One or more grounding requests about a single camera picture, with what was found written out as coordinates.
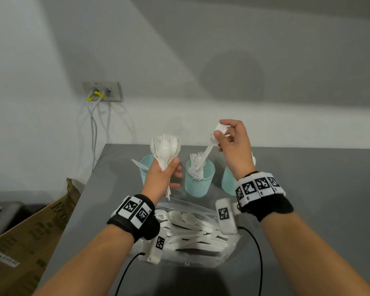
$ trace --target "white wall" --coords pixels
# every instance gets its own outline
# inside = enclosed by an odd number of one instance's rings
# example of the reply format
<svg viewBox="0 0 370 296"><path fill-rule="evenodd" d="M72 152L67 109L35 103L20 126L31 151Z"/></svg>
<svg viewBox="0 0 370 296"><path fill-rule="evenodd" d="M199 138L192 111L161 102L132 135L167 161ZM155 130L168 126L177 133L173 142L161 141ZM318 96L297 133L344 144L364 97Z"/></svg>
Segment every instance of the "white wall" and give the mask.
<svg viewBox="0 0 370 296"><path fill-rule="evenodd" d="M88 79L118 80L125 97L100 106L99 153L163 132L206 144L219 118L243 120L254 146L370 148L370 20L181 0L0 0L0 199L48 201L66 177L86 183Z"/></svg>

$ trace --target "yellow cable tie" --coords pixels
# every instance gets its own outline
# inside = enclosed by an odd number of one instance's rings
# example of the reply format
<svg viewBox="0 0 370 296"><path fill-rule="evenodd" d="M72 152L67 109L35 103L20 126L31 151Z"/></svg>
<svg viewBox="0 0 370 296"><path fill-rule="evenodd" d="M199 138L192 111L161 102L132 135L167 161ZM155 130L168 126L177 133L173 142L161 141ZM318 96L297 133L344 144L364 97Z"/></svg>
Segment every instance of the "yellow cable tie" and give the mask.
<svg viewBox="0 0 370 296"><path fill-rule="evenodd" d="M98 96L100 96L102 99L104 99L104 94L98 92L98 91L95 91L95 94L97 94Z"/></svg>

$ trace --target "cardboard box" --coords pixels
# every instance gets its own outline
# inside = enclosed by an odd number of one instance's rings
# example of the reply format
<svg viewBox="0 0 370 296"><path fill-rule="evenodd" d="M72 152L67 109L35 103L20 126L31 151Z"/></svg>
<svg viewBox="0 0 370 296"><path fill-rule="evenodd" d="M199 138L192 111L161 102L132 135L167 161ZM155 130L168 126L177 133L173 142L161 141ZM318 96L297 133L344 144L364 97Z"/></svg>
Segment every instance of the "cardboard box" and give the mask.
<svg viewBox="0 0 370 296"><path fill-rule="evenodd" d="M0 236L0 296L32 295L80 198L67 194Z"/></svg>

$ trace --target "hand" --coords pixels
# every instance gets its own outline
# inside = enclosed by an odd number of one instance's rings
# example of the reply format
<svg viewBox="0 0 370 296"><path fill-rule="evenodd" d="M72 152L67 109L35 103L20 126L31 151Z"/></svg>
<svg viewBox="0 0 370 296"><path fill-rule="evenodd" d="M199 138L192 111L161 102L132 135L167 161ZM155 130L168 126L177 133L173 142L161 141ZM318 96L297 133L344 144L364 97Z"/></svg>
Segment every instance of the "hand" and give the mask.
<svg viewBox="0 0 370 296"><path fill-rule="evenodd" d="M223 125L229 125L226 137L221 131L215 131L214 137L219 142L219 151L225 155L226 163L238 181L247 174L256 171L252 161L251 143L249 142L247 130L240 120L221 119Z"/></svg>
<svg viewBox="0 0 370 296"><path fill-rule="evenodd" d="M179 158L175 157L167 169L162 171L158 161L155 159L148 170L147 177L145 178L144 188L141 194L147 196L154 205L157 205L162 196L166 193L168 183L171 176L174 174L177 178L182 178L182 167L178 165ZM179 184L170 183L170 188L179 188Z"/></svg>

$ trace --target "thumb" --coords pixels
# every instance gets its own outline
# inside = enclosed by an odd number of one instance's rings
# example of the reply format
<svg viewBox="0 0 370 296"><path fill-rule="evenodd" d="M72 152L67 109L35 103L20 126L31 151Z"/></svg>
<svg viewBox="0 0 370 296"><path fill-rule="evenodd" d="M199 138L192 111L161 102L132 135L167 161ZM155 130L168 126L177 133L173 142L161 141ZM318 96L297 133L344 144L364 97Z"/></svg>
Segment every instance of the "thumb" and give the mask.
<svg viewBox="0 0 370 296"><path fill-rule="evenodd" d="M179 158L175 157L174 159L172 159L170 164L167 166L164 173L167 174L167 176L170 178L171 175L174 173L174 171L177 169L178 164L179 164Z"/></svg>
<svg viewBox="0 0 370 296"><path fill-rule="evenodd" d="M223 150L225 150L225 148L227 148L227 146L230 145L229 140L227 139L227 137L225 137L224 134L222 134L221 131L218 131L218 130L215 131L214 137L218 140Z"/></svg>

